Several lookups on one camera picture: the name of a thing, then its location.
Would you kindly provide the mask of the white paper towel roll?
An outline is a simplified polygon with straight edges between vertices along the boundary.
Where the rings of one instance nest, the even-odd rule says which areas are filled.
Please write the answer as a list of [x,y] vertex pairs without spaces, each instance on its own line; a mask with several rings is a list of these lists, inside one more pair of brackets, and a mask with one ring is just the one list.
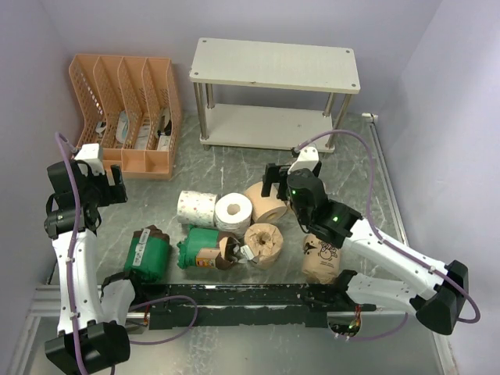
[[251,201],[243,194],[224,195],[215,206],[216,227],[242,238],[250,226],[252,210]]

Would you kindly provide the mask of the white dotted paper roll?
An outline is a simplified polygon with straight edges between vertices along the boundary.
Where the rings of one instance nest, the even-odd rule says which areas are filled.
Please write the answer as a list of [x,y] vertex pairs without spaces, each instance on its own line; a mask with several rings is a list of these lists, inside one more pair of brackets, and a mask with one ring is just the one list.
[[177,202],[177,220],[199,227],[215,226],[218,195],[198,191],[181,191]]

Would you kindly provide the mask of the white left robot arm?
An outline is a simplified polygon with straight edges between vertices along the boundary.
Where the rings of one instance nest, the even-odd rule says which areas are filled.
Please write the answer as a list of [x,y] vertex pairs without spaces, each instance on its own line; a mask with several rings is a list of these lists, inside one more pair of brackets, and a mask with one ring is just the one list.
[[65,374],[93,374],[130,357],[126,319],[141,309],[145,290],[118,273],[98,286],[95,249],[102,223],[99,208],[127,201],[120,167],[108,178],[84,160],[47,168],[54,189],[46,203],[44,229],[59,268],[57,337],[46,341],[47,358]]

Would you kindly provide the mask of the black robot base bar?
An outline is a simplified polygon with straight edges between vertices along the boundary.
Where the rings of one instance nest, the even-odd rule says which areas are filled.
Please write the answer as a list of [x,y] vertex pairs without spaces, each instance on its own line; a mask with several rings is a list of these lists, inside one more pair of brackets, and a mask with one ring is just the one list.
[[356,303],[348,297],[348,284],[357,275],[345,270],[332,284],[142,284],[132,272],[105,278],[106,287],[121,279],[137,289],[134,304],[147,302],[149,327],[167,330],[186,327],[194,306],[189,301],[155,302],[156,298],[185,295],[195,300],[196,327],[239,325],[328,326],[328,313],[353,313]]

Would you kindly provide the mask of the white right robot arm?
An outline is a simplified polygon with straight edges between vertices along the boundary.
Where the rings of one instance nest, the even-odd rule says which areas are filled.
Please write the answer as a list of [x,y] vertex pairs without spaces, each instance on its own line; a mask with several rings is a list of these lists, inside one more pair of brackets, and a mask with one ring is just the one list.
[[269,163],[262,176],[261,195],[269,196],[273,184],[278,184],[277,197],[290,203],[304,232],[385,268],[409,293],[395,293],[391,300],[400,300],[403,309],[414,313],[426,328],[450,335],[469,290],[467,266],[458,260],[444,263],[428,258],[372,228],[360,212],[327,197],[319,171],[319,166],[293,170],[290,165]]

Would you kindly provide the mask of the tan paper towel roll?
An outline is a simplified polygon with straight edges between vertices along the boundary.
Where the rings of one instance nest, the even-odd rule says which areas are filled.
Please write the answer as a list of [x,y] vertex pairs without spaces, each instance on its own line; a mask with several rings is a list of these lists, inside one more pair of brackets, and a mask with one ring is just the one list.
[[270,196],[261,196],[262,181],[253,184],[245,192],[252,203],[252,220],[254,223],[276,223],[288,210],[284,201],[277,198],[278,190],[272,185]]

